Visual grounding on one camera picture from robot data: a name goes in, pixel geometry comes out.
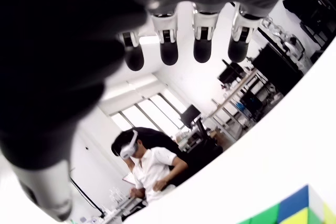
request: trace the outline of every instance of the rubik's cube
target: rubik's cube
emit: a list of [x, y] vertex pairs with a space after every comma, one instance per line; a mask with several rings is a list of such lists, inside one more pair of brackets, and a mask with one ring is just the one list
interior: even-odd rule
[[279, 204], [239, 224], [336, 224], [336, 216], [307, 185]]

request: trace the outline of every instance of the window frame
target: window frame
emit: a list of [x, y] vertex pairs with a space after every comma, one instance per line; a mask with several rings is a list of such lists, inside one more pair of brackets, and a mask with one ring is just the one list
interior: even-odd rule
[[[158, 94], [155, 94], [155, 95], [158, 95], [158, 96], [160, 96], [179, 116], [181, 116], [182, 114], [181, 114], [181, 112], [174, 106], [174, 105], [172, 105], [171, 104], [171, 102], [166, 98], [166, 97], [164, 97], [164, 95], [162, 94], [162, 93], [158, 93]], [[155, 121], [154, 120], [152, 120], [151, 119], [151, 117], [149, 116], [149, 115], [147, 115], [147, 113], [145, 112], [145, 111], [143, 111], [143, 109], [139, 106], [139, 103], [141, 103], [141, 102], [143, 102], [143, 101], [145, 101], [145, 100], [148, 100], [148, 101], [150, 101], [152, 104], [154, 104], [154, 106], [155, 107], [157, 107], [160, 111], [161, 111], [161, 113], [162, 114], [164, 114], [164, 116], [166, 117], [166, 118], [168, 118], [169, 119], [169, 121], [171, 121], [177, 128], [178, 128], [178, 130], [180, 131], [183, 127], [185, 127], [185, 125], [183, 124], [181, 127], [178, 127], [174, 122], [173, 122], [173, 120], [169, 117], [169, 116], [167, 116], [160, 108], [159, 108], [159, 106], [157, 106], [156, 104], [155, 104], [155, 102], [153, 102], [152, 101], [152, 97], [154, 97], [155, 95], [152, 95], [151, 97], [149, 97], [149, 98], [145, 98], [145, 99], [142, 99], [141, 101], [138, 101], [137, 103], [135, 103], [135, 104], [133, 104], [133, 105], [131, 105], [131, 106], [129, 106], [129, 107], [127, 107], [127, 108], [124, 108], [123, 110], [120, 110], [120, 111], [118, 111], [118, 112], [115, 112], [115, 113], [112, 113], [112, 114], [109, 114], [109, 117], [111, 118], [111, 120], [113, 120], [112, 119], [112, 116], [114, 116], [114, 115], [116, 115], [116, 114], [120, 114], [132, 127], [135, 127], [135, 125], [127, 118], [127, 116], [123, 113], [123, 111], [124, 110], [127, 110], [127, 109], [129, 109], [130, 107], [133, 107], [133, 106], [135, 106], [137, 109], [139, 109], [140, 110], [140, 112], [152, 123], [152, 124], [154, 124], [154, 126], [155, 127], [157, 127], [158, 129], [159, 129], [159, 131], [161, 131], [161, 132], [163, 132], [163, 133], [165, 133], [159, 126], [158, 126], [158, 124], [157, 123], [155, 123]]]

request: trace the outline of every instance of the yellow cube face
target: yellow cube face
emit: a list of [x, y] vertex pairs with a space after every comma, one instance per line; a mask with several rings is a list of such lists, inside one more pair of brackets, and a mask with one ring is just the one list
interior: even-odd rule
[[323, 224], [336, 224], [336, 216], [330, 208], [324, 204], [324, 223]]
[[301, 211], [285, 219], [280, 224], [308, 224], [308, 208], [303, 208]]

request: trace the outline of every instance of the window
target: window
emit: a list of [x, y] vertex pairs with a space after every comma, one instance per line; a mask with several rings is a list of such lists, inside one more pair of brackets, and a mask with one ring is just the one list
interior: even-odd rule
[[126, 131], [132, 127], [132, 125], [120, 113], [111, 116], [111, 118], [122, 131]]
[[117, 126], [125, 131], [132, 127], [148, 127], [174, 136], [185, 130], [180, 120], [186, 107], [171, 92], [162, 93], [145, 99], [132, 107], [111, 116]]
[[135, 127], [147, 127], [158, 130], [158, 128], [136, 106], [124, 110], [123, 114]]

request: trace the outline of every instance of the white vr headset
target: white vr headset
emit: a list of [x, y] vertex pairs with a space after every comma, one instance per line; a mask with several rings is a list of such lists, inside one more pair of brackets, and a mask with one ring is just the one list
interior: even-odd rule
[[138, 133], [135, 130], [133, 130], [133, 133], [134, 133], [134, 135], [133, 135], [133, 138], [132, 138], [131, 142], [129, 144], [121, 147], [120, 157], [122, 159], [127, 159], [127, 158], [131, 157], [138, 150], [138, 144], [136, 143]]

